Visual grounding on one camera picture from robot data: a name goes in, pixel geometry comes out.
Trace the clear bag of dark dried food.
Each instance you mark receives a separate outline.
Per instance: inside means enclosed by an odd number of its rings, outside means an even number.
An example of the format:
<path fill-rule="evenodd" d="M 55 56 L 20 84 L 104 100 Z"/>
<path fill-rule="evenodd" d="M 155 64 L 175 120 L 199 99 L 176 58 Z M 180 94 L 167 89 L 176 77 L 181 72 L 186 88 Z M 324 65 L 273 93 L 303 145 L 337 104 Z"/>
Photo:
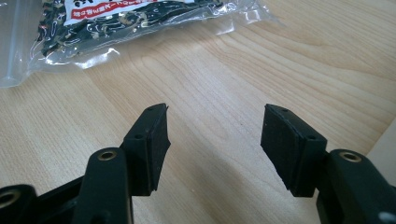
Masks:
<path fill-rule="evenodd" d="M 0 89 L 36 72 L 83 70 L 116 58 L 119 43 L 197 23 L 227 34 L 275 21 L 265 0 L 0 0 Z"/>

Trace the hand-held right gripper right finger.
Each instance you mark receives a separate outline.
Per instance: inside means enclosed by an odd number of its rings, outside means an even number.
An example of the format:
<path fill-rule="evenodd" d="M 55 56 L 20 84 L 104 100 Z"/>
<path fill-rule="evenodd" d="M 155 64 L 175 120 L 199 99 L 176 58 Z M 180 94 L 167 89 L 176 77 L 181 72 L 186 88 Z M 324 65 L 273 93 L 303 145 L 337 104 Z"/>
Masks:
<path fill-rule="evenodd" d="M 265 106 L 261 146 L 294 197 L 312 197 L 327 139 L 291 110 Z"/>

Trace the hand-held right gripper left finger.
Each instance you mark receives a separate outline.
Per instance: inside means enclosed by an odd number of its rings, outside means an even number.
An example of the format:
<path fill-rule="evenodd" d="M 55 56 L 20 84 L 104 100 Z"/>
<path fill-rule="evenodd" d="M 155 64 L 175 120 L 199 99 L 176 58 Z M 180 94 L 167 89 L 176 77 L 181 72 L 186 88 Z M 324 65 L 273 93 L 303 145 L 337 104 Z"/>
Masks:
<path fill-rule="evenodd" d="M 120 145 L 127 159 L 132 196 L 149 196 L 158 188 L 165 155 L 171 146 L 166 112 L 166 104 L 146 108 Z"/>

